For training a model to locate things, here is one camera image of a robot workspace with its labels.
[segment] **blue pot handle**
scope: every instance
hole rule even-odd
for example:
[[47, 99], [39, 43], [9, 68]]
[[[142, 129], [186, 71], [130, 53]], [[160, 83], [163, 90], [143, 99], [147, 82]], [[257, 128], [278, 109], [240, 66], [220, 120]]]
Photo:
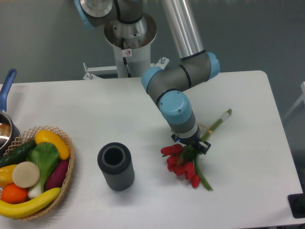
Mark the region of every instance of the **blue pot handle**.
[[10, 87], [14, 82], [16, 74], [16, 69], [10, 69], [8, 75], [5, 78], [5, 81], [0, 91], [0, 111], [6, 111], [6, 101], [8, 98]]

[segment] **yellow pepper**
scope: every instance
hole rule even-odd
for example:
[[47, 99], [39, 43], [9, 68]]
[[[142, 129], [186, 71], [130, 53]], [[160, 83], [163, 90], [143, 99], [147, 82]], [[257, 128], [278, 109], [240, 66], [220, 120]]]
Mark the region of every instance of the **yellow pepper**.
[[11, 174], [17, 165], [5, 166], [0, 168], [0, 186], [5, 187], [13, 183]]
[[8, 204], [0, 200], [0, 215], [13, 219], [29, 216], [48, 206], [58, 197], [60, 192], [61, 189], [55, 187], [21, 204]]
[[66, 143], [61, 139], [61, 137], [50, 130], [40, 130], [35, 135], [35, 142], [36, 144], [41, 142], [49, 142], [54, 144], [58, 150], [59, 158], [61, 160], [66, 160], [70, 157], [70, 151]]

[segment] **cooking pot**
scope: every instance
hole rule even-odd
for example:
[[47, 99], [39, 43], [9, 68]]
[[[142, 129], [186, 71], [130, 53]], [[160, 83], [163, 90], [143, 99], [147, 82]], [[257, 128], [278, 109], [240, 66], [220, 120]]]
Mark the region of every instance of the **cooking pot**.
[[0, 158], [3, 157], [5, 150], [9, 147], [15, 137], [19, 136], [18, 128], [6, 114], [7, 97], [16, 74], [16, 69], [9, 70], [0, 91]]

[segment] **yellow banana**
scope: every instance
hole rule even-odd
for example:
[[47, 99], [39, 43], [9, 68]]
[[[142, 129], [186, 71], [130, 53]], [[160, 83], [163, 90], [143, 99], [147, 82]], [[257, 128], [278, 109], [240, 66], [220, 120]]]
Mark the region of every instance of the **yellow banana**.
[[61, 189], [55, 187], [21, 204], [8, 204], [0, 200], [0, 215], [13, 219], [29, 216], [48, 206], [58, 197], [60, 192]]

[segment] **artificial vegetable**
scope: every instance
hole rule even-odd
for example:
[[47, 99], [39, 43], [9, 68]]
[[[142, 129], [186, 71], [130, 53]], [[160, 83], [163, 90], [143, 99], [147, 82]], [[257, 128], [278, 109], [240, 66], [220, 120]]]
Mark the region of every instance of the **artificial vegetable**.
[[5, 187], [13, 183], [12, 172], [16, 165], [5, 166], [0, 168], [0, 186]]
[[61, 161], [46, 182], [46, 190], [61, 187], [66, 178], [69, 162]]
[[31, 187], [39, 180], [40, 172], [33, 162], [24, 161], [14, 168], [11, 176], [18, 187]]
[[56, 187], [21, 204], [8, 204], [0, 200], [0, 215], [13, 219], [29, 216], [48, 206], [58, 197], [60, 192], [61, 189]]
[[18, 187], [15, 184], [7, 185], [1, 193], [1, 200], [9, 204], [20, 204], [25, 202], [27, 198], [27, 189]]
[[35, 140], [30, 140], [26, 143], [23, 143], [19, 147], [13, 149], [9, 154], [3, 156], [0, 159], [0, 167], [10, 166], [14, 164], [19, 164], [20, 162], [25, 161], [29, 151], [35, 148]]
[[40, 177], [38, 182], [29, 189], [29, 198], [35, 198], [44, 191], [44, 184], [58, 164], [59, 154], [56, 146], [49, 142], [38, 144], [28, 155], [27, 161], [38, 166]]
[[56, 146], [59, 152], [59, 158], [61, 160], [66, 160], [70, 157], [70, 151], [66, 143], [59, 137], [56, 133], [50, 130], [40, 130], [35, 135], [36, 144], [42, 142], [50, 142]]

